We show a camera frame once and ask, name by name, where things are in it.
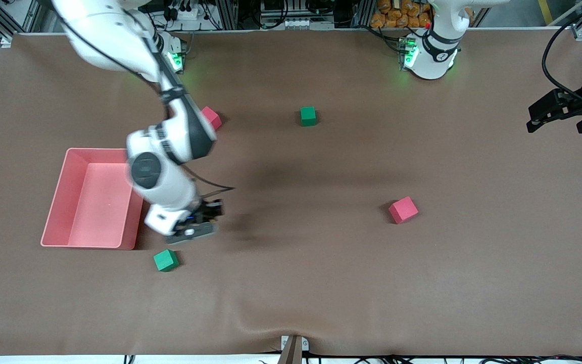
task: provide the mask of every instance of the brown table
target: brown table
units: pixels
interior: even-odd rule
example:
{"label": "brown table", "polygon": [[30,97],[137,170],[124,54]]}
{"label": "brown table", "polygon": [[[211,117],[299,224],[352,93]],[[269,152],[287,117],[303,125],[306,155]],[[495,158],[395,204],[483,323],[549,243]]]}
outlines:
{"label": "brown table", "polygon": [[[437,81],[367,32],[199,35],[183,79],[226,117],[190,166],[236,190],[220,233],[176,247],[166,274],[145,226],[134,251],[39,245],[67,148],[123,147],[162,108],[64,37],[16,36],[0,51],[0,354],[265,352],[298,333],[317,354],[582,355],[582,135],[525,127],[552,89],[551,35],[469,32]],[[559,39],[550,71],[580,85],[582,43]],[[309,105],[320,123],[300,127]],[[421,215],[393,225],[404,196]]]}

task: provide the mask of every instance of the pink cube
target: pink cube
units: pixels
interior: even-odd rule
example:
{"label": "pink cube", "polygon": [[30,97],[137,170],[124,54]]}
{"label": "pink cube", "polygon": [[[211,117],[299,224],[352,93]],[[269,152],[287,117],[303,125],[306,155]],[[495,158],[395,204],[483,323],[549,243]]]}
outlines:
{"label": "pink cube", "polygon": [[406,197],[398,200],[390,206],[390,214],[394,217],[396,223],[402,223],[418,214],[419,210],[414,206],[411,198]]}
{"label": "pink cube", "polygon": [[201,110],[201,113],[204,114],[204,117],[208,119],[208,121],[215,130],[219,129],[219,127],[221,126],[221,119],[219,118],[219,115],[215,113],[215,111],[206,106],[203,110]]}

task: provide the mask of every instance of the cable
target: cable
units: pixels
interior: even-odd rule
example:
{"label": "cable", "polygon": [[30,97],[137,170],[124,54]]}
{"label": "cable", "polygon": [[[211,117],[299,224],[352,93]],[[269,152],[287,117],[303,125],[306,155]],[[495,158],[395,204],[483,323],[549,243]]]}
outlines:
{"label": "cable", "polygon": [[483,359],[480,361],[480,364],[487,364],[487,362],[498,362],[498,364],[537,364],[539,362],[547,361],[547,360],[573,360],[573,361],[581,361],[582,357],[576,357],[572,355],[553,355],[547,357],[539,357],[538,359],[529,359],[528,357],[506,357],[506,358],[494,358],[490,357],[487,359]]}
{"label": "cable", "polygon": [[71,25],[69,25],[69,23],[67,23],[67,21],[65,21],[64,18],[62,18],[62,16],[60,14],[58,14],[56,12],[56,17],[58,18],[58,20],[60,20],[63,25],[65,27],[67,27],[67,29],[69,29],[69,31],[71,31],[76,37],[78,37],[78,39],[80,39],[81,41],[83,41],[84,44],[86,44],[87,46],[90,46],[91,49],[93,49],[94,51],[100,53],[100,55],[104,56],[105,58],[107,58],[107,60],[110,60],[111,62],[113,62],[114,64],[118,65],[118,67],[124,69],[125,71],[133,74],[134,76],[138,77],[139,79],[141,79],[143,82],[145,82],[148,86],[150,86],[150,88],[152,90],[154,90],[154,92],[156,92],[158,95],[160,95],[159,90],[157,89],[157,87],[155,85],[153,85],[150,81],[148,81],[145,77],[143,77],[141,74],[139,74],[138,72],[130,69],[129,67],[127,67],[126,65],[123,65],[122,63],[118,62],[115,58],[113,58],[110,55],[107,55],[107,53],[101,51],[99,48],[97,48],[96,46],[94,46],[93,44],[91,44],[90,41],[88,41],[87,39],[85,39],[82,35],[80,35],[78,32],[76,32],[76,30],[74,28],[71,27]]}
{"label": "cable", "polygon": [[201,182],[204,182],[204,183],[206,183],[208,185],[211,185],[211,186],[215,186],[215,187],[219,187],[220,188],[217,191],[212,191],[211,193],[204,194],[203,196],[201,196],[201,198],[208,198],[210,196],[215,196],[215,195],[218,195],[220,193],[226,193],[228,191],[233,191],[235,189],[235,187],[224,186],[224,185],[216,184],[215,182],[211,182],[210,180],[207,180],[207,179],[201,177],[200,175],[196,174],[195,171],[193,171],[192,169],[190,169],[190,167],[189,166],[186,166],[185,164],[181,164],[181,166],[183,167],[183,169],[185,170],[185,172],[189,173],[194,178],[196,178],[198,180],[201,180]]}
{"label": "cable", "polygon": [[383,42],[385,43],[386,46],[388,46],[388,48],[392,49],[393,51],[395,51],[397,53],[401,53],[401,54],[406,53],[406,51],[402,51],[400,49],[397,49],[395,46],[393,46],[389,42],[389,41],[399,41],[399,38],[397,38],[397,37],[390,37],[388,35],[384,35],[383,34],[383,31],[381,30],[381,28],[379,28],[378,32],[376,32],[374,29],[368,27],[367,25],[356,25],[354,28],[367,29],[367,31],[369,31],[370,33],[372,33],[372,34],[376,35],[377,37],[383,39]]}
{"label": "cable", "polygon": [[395,51],[397,53],[403,53],[402,51],[398,50],[395,46],[390,44],[388,39],[385,36],[383,36],[383,32],[381,31],[381,28],[378,29],[378,33],[381,34],[381,38],[383,39],[383,42],[385,42],[385,45],[388,46],[388,48],[392,49],[393,51]]}
{"label": "cable", "polygon": [[568,93],[569,95],[572,95],[573,97],[575,97],[575,99],[582,101],[582,96],[578,95],[576,92],[573,92],[572,90],[568,89],[568,87],[566,87],[565,85],[563,85],[562,83],[557,81],[556,78],[552,77],[552,75],[549,73],[549,70],[547,69],[547,56],[549,55],[549,50],[552,48],[552,44],[554,44],[554,41],[556,41],[556,39],[558,38],[558,35],[560,35],[561,32],[563,32],[563,30],[566,27],[569,27],[570,25],[572,25],[573,22],[578,21],[580,18],[582,18],[582,13],[580,13],[577,16],[575,16],[574,18],[568,20],[566,23],[564,23],[564,25],[562,27],[560,27],[558,30],[556,30],[554,35],[552,35],[552,39],[550,39],[549,43],[547,43],[547,47],[545,47],[545,51],[543,52],[543,59],[542,59],[541,64],[543,66],[543,73],[545,74],[545,77],[547,77],[547,79],[551,83],[553,83],[556,87],[558,87],[559,89]]}
{"label": "cable", "polygon": [[145,9],[145,13],[147,13],[148,18],[150,18],[150,21],[152,22],[152,27],[154,27],[154,30],[156,31],[157,29],[161,28],[161,29],[165,29],[165,25],[163,25],[162,23],[159,23],[160,25],[157,26],[157,24],[154,21],[154,18],[152,17],[152,13],[150,13],[148,11],[148,9],[146,7],[143,7],[143,9]]}
{"label": "cable", "polygon": [[212,16],[212,12],[210,12],[210,6],[208,6],[206,0],[199,0],[199,4],[204,9],[204,12],[206,12],[206,15],[208,15],[208,20],[210,21],[210,24],[212,24],[212,26],[215,27],[215,29],[222,30],[222,28],[219,27],[219,23],[217,23],[217,21],[215,21],[215,18]]}
{"label": "cable", "polygon": [[187,42],[187,46],[185,46],[185,54],[186,55],[188,53],[190,53],[190,51],[192,49],[192,41],[195,39],[195,32],[196,32],[196,30],[192,31],[192,37],[190,37],[190,41]]}
{"label": "cable", "polygon": [[419,38],[423,38],[423,37],[425,37],[425,35],[427,34],[427,33],[423,33],[423,35],[419,35],[419,34],[416,34],[416,32],[415,32],[415,31],[413,30],[413,28],[411,28],[411,27],[404,27],[404,28],[406,28],[407,30],[410,30],[410,32],[411,32],[412,34],[416,35],[416,36],[417,36],[417,37],[419,37]]}
{"label": "cable", "polygon": [[279,25],[284,23],[284,21],[286,20],[286,17],[289,14],[289,2],[288,2],[288,0],[280,0],[280,2],[281,2],[280,3],[280,18],[277,19],[277,22],[275,24],[271,25],[270,27],[268,25],[263,25],[262,23],[260,23],[260,21],[258,19],[256,19],[256,14],[257,13],[261,14],[261,10],[257,6],[259,1],[260,0],[252,0],[251,1],[251,19],[253,20],[255,25],[257,25],[257,27],[262,28],[262,29],[271,29],[271,28],[278,27]]}

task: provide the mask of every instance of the green led light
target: green led light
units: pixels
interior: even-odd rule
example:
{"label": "green led light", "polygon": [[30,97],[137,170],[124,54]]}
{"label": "green led light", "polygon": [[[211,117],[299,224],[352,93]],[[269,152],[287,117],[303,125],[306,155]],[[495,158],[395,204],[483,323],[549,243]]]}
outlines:
{"label": "green led light", "polygon": [[419,55],[419,48],[417,46],[414,46],[411,51],[408,52],[408,54],[406,55],[406,61],[404,62],[404,65],[406,65],[406,67],[412,67],[414,65],[414,60],[416,60],[416,56]]}
{"label": "green led light", "polygon": [[181,69],[181,64],[182,64],[181,55],[168,52],[168,60],[170,61],[170,64],[172,64],[172,68],[175,71],[178,71]]}

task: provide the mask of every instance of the plastic container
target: plastic container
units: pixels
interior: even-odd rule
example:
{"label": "plastic container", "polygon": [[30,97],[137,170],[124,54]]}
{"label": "plastic container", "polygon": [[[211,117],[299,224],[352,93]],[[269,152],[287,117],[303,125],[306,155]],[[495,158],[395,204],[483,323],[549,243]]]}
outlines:
{"label": "plastic container", "polygon": [[143,198],[127,181],[126,161],[124,149],[67,150],[42,246],[134,249]]}

